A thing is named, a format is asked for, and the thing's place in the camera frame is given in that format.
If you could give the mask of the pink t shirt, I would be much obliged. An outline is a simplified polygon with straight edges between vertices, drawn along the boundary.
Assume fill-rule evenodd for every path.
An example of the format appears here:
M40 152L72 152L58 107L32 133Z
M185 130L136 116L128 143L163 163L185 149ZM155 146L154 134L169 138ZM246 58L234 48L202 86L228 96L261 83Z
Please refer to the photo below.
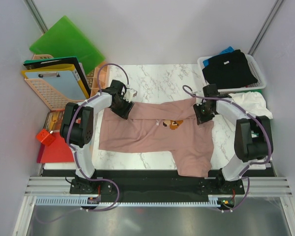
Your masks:
M197 123L194 98L150 104L136 102L128 119L104 110L99 149L122 153L169 151L177 172L207 177L213 155L213 121Z

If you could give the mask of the white t shirt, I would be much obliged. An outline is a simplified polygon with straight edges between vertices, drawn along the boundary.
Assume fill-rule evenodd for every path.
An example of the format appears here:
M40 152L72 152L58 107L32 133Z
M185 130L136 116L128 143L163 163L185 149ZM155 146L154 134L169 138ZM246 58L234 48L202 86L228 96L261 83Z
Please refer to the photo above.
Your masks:
M249 99L246 97L245 92L230 93L229 96L247 112L258 117L266 116L269 119L273 119L272 112L267 109L266 101L263 96L259 99Z

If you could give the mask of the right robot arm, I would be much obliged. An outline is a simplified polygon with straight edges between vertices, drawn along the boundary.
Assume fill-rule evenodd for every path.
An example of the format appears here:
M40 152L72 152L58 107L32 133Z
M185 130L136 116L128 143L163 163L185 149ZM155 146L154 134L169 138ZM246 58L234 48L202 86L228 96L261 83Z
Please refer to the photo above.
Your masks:
M250 166L270 161L273 153L270 119L246 111L230 95L220 94L215 84L203 87L203 92L203 96L191 93L191 96L196 98L193 109L197 124L204 124L216 115L221 115L235 126L235 154L229 163L219 170L215 180L216 190L225 194Z

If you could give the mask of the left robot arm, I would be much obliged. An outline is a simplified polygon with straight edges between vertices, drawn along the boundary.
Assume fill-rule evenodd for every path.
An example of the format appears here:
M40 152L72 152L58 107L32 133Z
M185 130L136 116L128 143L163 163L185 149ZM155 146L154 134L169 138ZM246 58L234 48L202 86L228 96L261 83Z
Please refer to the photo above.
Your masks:
M93 178L95 167L91 160L90 143L93 138L95 115L109 108L122 119L128 119L137 91L121 81L112 80L110 86L79 103L69 102L64 109L60 136L70 147L76 165L76 175L83 178L81 188L94 193L98 181Z

